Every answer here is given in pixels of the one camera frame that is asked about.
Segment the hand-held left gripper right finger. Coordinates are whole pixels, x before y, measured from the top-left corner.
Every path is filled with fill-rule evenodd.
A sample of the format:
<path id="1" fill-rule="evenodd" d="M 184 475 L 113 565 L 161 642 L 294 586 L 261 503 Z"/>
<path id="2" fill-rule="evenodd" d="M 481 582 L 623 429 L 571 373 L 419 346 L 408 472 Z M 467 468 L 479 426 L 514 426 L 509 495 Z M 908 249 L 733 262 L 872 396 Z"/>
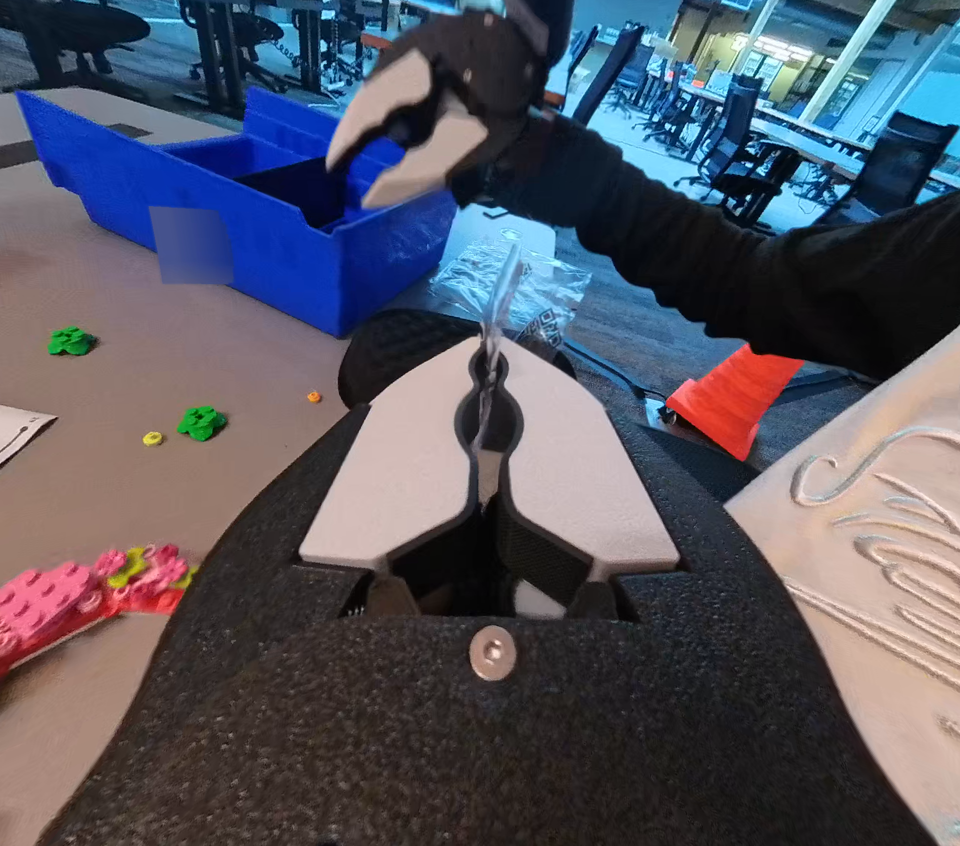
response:
<path id="1" fill-rule="evenodd" d="M 499 390 L 516 427 L 498 539 L 514 575 L 583 584 L 673 571 L 680 553 L 601 402 L 512 341 L 501 357 Z"/>

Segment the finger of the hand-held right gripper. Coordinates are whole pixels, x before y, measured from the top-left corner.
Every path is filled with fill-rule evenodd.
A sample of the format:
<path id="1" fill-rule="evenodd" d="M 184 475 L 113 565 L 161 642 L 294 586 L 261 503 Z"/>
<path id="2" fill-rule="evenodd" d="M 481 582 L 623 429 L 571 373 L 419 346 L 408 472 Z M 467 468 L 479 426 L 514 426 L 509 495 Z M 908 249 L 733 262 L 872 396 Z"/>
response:
<path id="1" fill-rule="evenodd" d="M 453 94 L 439 101 L 438 120 L 426 141 L 382 172 L 362 200 L 365 210 L 410 202 L 445 188 L 450 175 L 489 139 L 489 129 Z"/>
<path id="2" fill-rule="evenodd" d="M 404 150 L 407 172 L 434 173 L 421 153 L 436 128 L 433 69 L 417 49 L 396 55 L 360 87 L 340 119 L 325 154 L 328 173 L 347 167 L 374 139 L 390 135 Z"/>

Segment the long white office table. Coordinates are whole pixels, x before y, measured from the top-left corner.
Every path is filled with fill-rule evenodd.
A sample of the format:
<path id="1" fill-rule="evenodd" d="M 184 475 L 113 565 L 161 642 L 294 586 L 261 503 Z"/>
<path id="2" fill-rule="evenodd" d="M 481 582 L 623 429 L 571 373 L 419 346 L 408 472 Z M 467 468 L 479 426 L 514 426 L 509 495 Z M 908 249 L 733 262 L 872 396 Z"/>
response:
<path id="1" fill-rule="evenodd" d="M 826 172 L 831 181 L 853 184 L 868 162 L 897 168 L 906 166 L 931 168 L 921 181 L 920 188 L 932 185 L 947 191 L 958 191 L 957 175 L 937 169 L 940 155 L 926 152 L 921 145 L 908 138 L 880 139 L 873 147 L 863 146 L 846 137 L 834 137 L 821 142 L 804 132 L 787 129 L 755 116 L 751 131 L 766 140 L 795 150 L 798 155 Z"/>

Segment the instruction booklet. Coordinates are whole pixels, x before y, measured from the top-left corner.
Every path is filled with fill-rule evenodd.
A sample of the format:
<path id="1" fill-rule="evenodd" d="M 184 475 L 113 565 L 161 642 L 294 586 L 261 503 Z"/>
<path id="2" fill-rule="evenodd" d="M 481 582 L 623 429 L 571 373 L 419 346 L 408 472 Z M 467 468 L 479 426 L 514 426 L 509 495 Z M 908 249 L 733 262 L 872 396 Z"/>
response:
<path id="1" fill-rule="evenodd" d="M 16 456 L 58 418 L 38 410 L 19 409 L 6 405 L 1 405 L 0 413 L 1 466 Z"/>

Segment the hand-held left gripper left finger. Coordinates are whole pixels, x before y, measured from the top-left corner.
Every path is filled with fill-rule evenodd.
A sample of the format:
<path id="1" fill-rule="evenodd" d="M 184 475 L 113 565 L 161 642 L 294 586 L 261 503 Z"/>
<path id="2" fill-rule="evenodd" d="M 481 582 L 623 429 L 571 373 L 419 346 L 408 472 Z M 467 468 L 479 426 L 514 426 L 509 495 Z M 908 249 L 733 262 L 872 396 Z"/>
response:
<path id="1" fill-rule="evenodd" d="M 373 399 L 301 542 L 303 561 L 386 572 L 467 520 L 478 476 L 462 421 L 480 339 L 437 354 Z"/>

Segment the black textured round pad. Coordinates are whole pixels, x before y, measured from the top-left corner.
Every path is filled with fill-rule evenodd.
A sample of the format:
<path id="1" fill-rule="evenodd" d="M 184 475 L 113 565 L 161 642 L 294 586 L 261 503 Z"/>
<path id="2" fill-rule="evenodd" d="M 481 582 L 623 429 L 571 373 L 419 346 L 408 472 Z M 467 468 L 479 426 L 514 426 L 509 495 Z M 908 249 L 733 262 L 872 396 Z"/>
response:
<path id="1" fill-rule="evenodd" d="M 338 392 L 348 409 L 369 405 L 407 372 L 466 339 L 479 340 L 480 324 L 419 309 L 389 309 L 354 331 L 343 356 Z"/>

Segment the green brick leaf piece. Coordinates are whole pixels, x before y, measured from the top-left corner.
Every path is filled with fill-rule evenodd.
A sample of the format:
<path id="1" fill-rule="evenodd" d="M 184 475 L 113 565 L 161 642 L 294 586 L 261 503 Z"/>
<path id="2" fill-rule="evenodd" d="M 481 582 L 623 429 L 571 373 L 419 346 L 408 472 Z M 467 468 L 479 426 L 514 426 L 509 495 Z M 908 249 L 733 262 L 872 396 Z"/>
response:
<path id="1" fill-rule="evenodd" d="M 215 407 L 206 405 L 186 409 L 175 431 L 195 442 L 207 442 L 228 424 L 228 418 Z"/>
<path id="2" fill-rule="evenodd" d="M 52 330 L 47 351 L 52 356 L 82 357 L 96 348 L 99 340 L 77 325 Z"/>

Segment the orange cone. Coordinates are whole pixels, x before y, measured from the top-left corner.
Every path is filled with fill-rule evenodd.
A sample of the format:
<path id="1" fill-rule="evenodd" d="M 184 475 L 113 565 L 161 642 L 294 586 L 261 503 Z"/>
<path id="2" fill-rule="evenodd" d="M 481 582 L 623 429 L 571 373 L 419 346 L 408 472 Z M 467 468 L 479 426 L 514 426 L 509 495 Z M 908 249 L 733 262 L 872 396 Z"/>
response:
<path id="1" fill-rule="evenodd" d="M 751 452 L 765 413 L 804 365 L 744 345 L 698 380 L 667 397 L 666 409 L 739 461 Z"/>

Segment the black office chair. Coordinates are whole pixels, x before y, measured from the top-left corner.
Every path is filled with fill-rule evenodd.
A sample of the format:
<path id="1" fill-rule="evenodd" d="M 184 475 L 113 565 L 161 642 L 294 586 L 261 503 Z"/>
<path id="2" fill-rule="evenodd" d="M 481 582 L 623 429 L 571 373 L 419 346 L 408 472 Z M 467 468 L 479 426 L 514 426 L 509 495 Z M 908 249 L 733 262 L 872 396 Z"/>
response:
<path id="1" fill-rule="evenodd" d="M 74 55 L 77 72 L 84 76 L 112 75 L 107 52 L 129 51 L 152 31 L 145 19 L 132 12 L 74 0 L 37 1 L 30 15 L 54 59 Z"/>
<path id="2" fill-rule="evenodd" d="M 869 223 L 913 205 L 957 132 L 895 111 L 846 194 L 813 226 Z"/>
<path id="3" fill-rule="evenodd" d="M 704 155 L 693 176 L 676 180 L 716 193 L 724 216 L 739 228 L 772 230 L 762 222 L 766 208 L 792 180 L 801 165 L 800 153 L 760 136 L 753 128 L 762 80 L 735 74 L 714 128 L 703 136 Z"/>
<path id="4" fill-rule="evenodd" d="M 243 81 L 250 78 L 275 94 L 286 93 L 288 85 L 285 79 L 262 67 L 257 52 L 258 46 L 282 44 L 281 26 L 253 12 L 234 12 L 232 23 L 240 78 Z"/>
<path id="5" fill-rule="evenodd" d="M 591 80 L 575 110 L 570 114 L 569 118 L 573 122 L 582 126 L 589 124 L 641 44 L 644 32 L 644 27 L 636 24 L 628 24 L 621 29 L 602 67 Z"/>

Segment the clear plastic bag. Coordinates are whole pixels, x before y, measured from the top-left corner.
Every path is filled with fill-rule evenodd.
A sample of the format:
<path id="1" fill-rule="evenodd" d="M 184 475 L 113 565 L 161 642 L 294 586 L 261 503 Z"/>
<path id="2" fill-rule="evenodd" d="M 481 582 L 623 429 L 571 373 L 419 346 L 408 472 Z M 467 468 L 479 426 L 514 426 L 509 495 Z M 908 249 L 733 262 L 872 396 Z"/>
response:
<path id="1" fill-rule="evenodd" d="M 478 405 L 469 416 L 473 452 L 503 450 L 497 431 L 496 384 L 505 371 L 506 340 L 555 363 L 592 275 L 532 252 L 518 233 L 475 239 L 430 280 L 434 297 L 473 314 L 481 325 Z"/>

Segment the white support post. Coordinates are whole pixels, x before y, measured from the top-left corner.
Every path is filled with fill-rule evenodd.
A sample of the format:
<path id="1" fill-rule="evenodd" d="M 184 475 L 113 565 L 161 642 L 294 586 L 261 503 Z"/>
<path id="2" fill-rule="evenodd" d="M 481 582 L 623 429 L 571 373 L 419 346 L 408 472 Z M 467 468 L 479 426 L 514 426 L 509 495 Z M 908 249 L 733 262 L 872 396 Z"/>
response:
<path id="1" fill-rule="evenodd" d="M 887 18 L 888 14 L 894 9 L 896 2 L 897 0 L 873 1 L 870 10 L 863 17 L 839 58 L 834 62 L 834 65 L 823 79 L 822 84 L 820 84 L 817 91 L 809 99 L 799 116 L 798 120 L 802 124 L 815 124 L 816 118 L 843 83 L 847 73 L 867 47 L 870 39 Z"/>

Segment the pink heart brick build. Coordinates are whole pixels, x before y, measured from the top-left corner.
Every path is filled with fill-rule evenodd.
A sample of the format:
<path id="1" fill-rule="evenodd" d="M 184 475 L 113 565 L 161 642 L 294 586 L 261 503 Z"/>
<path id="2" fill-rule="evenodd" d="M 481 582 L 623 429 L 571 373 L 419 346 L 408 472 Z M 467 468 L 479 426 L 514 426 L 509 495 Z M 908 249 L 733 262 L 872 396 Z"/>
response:
<path id="1" fill-rule="evenodd" d="M 171 615 L 197 572 L 176 545 L 150 543 L 20 573 L 1 588 L 1 675 L 101 622 Z"/>

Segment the blue plastic bin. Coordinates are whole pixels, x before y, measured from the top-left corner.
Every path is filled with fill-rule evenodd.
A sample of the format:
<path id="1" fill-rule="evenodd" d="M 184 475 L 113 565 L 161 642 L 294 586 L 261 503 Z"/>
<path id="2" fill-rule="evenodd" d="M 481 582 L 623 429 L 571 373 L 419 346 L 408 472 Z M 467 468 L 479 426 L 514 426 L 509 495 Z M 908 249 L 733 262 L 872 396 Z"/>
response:
<path id="1" fill-rule="evenodd" d="M 402 150 L 375 140 L 345 171 L 325 166 L 339 121 L 258 88 L 242 132 L 148 145 L 18 92 L 40 162 L 97 226 L 157 249 L 151 211 L 210 214 L 229 242 L 235 290 L 337 338 L 440 263 L 457 205 L 449 193 L 361 207 Z"/>

